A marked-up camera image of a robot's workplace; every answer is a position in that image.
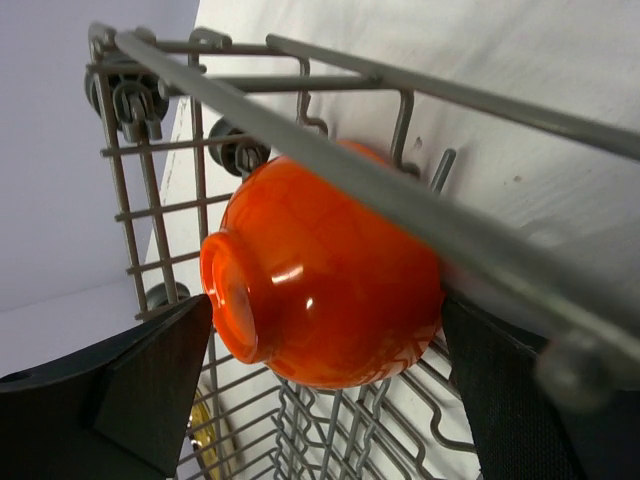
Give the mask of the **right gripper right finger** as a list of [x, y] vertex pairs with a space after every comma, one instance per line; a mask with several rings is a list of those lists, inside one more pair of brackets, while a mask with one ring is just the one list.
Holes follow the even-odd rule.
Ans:
[[455, 297], [441, 313], [483, 478], [638, 478], [638, 392], [593, 413], [559, 410], [534, 379], [547, 339]]

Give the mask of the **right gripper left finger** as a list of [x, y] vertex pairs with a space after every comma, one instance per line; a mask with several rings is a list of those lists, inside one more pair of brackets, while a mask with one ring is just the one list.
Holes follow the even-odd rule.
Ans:
[[204, 295], [1, 379], [4, 479], [169, 479], [212, 327]]

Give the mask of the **yellow patterned plate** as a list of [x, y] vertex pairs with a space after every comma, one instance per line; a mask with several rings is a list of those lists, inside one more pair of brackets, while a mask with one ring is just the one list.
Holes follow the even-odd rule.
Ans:
[[192, 407], [188, 428], [195, 431], [188, 438], [199, 469], [205, 470], [204, 479], [230, 479], [237, 469], [237, 460], [231, 457], [235, 445], [228, 421], [220, 418], [218, 423], [216, 428], [212, 397]]

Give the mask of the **grey wire dish rack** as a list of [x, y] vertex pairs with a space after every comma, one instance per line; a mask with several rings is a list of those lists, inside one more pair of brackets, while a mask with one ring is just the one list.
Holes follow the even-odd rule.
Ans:
[[[95, 22], [88, 37], [85, 92], [104, 126], [140, 320], [188, 296], [175, 268], [195, 254], [171, 252], [166, 216], [195, 211], [205, 235], [209, 207], [229, 200], [208, 194], [206, 160], [244, 179], [273, 145], [501, 294], [549, 314], [534, 379], [557, 409], [593, 413], [621, 391], [639, 394], [639, 330], [621, 319], [637, 306], [437, 200], [453, 150], [426, 189], [410, 184], [417, 169], [402, 160], [419, 93], [630, 162], [639, 159], [636, 131], [272, 34], [236, 44], [198, 28], [173, 42]], [[444, 332], [398, 380], [347, 391], [239, 368], [220, 343], [212, 330], [192, 407], [212, 397], [215, 427], [227, 419], [230, 479], [485, 479]]]

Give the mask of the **orange bowl back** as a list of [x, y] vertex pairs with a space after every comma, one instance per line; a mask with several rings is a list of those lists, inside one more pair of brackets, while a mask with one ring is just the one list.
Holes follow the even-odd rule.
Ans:
[[435, 253], [283, 155], [236, 190], [200, 275], [229, 352], [305, 386], [396, 375], [441, 327]]

